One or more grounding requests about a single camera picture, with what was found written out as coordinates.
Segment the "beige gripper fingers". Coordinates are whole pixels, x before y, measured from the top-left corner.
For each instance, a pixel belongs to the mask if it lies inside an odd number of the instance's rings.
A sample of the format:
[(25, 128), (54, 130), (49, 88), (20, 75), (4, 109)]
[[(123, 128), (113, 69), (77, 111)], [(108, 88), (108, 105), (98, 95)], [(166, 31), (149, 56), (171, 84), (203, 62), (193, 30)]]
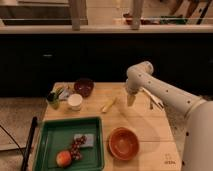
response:
[(135, 95), (128, 94), (127, 95), (127, 105), (132, 106), (134, 104), (135, 99), (136, 99)]

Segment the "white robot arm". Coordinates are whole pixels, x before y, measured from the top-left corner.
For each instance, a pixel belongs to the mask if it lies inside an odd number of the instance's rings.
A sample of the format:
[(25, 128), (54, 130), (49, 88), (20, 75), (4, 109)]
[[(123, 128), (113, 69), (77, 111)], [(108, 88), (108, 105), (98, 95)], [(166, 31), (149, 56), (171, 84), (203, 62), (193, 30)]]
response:
[(149, 61), (127, 69), (127, 104), (132, 106), (136, 94), (145, 88), (184, 114), (188, 122), (181, 171), (213, 171), (213, 101), (154, 78), (153, 71)]

